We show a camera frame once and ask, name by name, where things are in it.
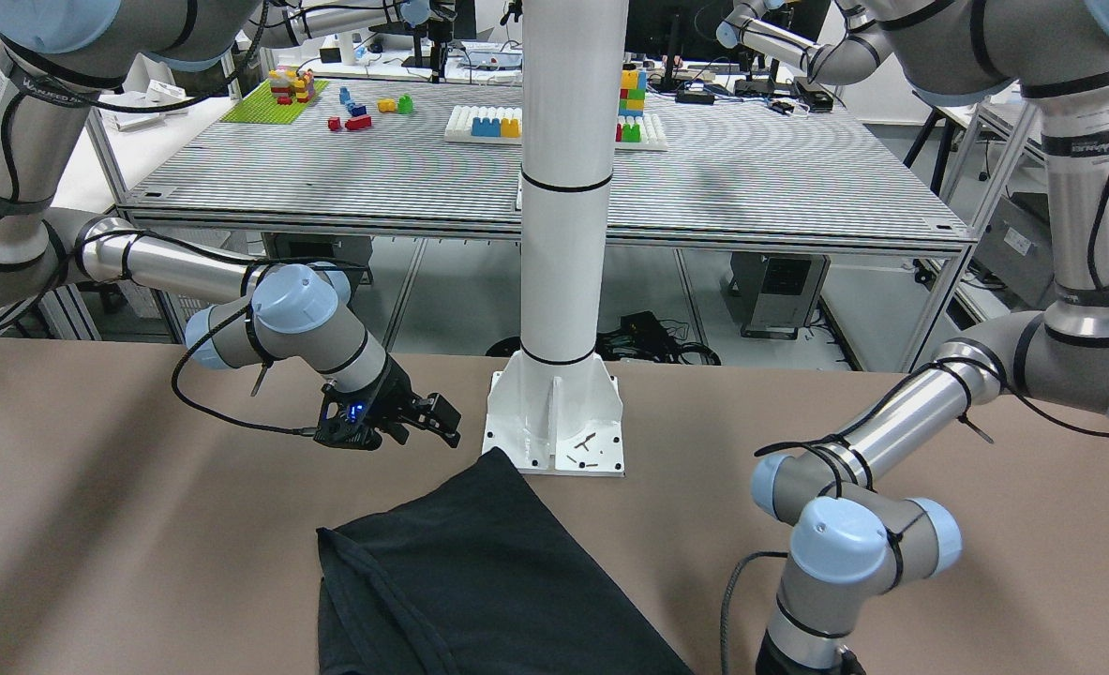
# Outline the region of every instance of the green lego brick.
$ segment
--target green lego brick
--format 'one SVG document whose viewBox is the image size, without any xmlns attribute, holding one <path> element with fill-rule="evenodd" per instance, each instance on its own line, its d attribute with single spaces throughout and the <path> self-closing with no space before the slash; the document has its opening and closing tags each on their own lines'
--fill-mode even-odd
<svg viewBox="0 0 1109 675">
<path fill-rule="evenodd" d="M 317 90 L 317 95 L 313 98 L 313 101 L 319 99 L 326 86 L 328 86 L 327 80 L 313 81 L 313 88 Z M 308 103 L 292 103 L 289 106 L 281 106 L 279 102 L 271 95 L 271 82 L 263 82 L 245 99 L 242 99 L 236 106 L 233 106 L 232 111 L 225 112 L 221 121 L 236 124 L 292 124 L 311 105 L 309 101 Z"/>
</svg>

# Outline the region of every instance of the white pole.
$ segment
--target white pole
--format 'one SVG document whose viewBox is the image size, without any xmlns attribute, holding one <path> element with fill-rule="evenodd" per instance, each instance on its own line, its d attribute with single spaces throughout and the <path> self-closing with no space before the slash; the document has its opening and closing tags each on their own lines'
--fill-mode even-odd
<svg viewBox="0 0 1109 675">
<path fill-rule="evenodd" d="M 528 471 L 623 472 L 621 402 L 593 351 L 627 12 L 525 4 L 523 350 L 495 381 L 482 448 Z"/>
</svg>

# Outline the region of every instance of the folded black fabric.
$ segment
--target folded black fabric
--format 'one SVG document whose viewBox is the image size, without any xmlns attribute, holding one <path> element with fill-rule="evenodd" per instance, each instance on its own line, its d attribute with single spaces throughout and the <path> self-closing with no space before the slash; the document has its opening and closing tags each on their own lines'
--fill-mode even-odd
<svg viewBox="0 0 1109 675">
<path fill-rule="evenodd" d="M 690 672 L 500 450 L 318 548 L 322 675 Z"/>
</svg>

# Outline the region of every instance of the red lego brick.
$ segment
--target red lego brick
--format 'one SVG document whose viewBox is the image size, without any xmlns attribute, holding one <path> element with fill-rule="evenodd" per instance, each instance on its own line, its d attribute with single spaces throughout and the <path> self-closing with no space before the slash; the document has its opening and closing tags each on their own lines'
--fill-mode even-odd
<svg viewBox="0 0 1109 675">
<path fill-rule="evenodd" d="M 345 120 L 345 129 L 347 129 L 347 131 L 370 129 L 370 115 L 358 115 L 356 119 Z"/>
</svg>

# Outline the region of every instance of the metal table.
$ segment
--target metal table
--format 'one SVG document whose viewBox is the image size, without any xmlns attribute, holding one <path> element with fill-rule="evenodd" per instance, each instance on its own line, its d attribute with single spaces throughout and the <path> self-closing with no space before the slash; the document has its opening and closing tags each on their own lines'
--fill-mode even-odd
<svg viewBox="0 0 1109 675">
<path fill-rule="evenodd" d="M 413 115 L 330 132 L 336 86 L 359 103 L 413 95 Z M 333 82 L 295 124 L 216 123 L 119 204 L 149 227 L 515 241 L 520 149 L 442 140 L 458 104 L 519 106 L 520 89 Z M 609 244 L 953 260 L 902 359 L 919 358 L 975 238 L 848 112 L 785 119 L 759 103 L 679 106 L 652 95 L 671 150 L 617 156 Z"/>
</svg>

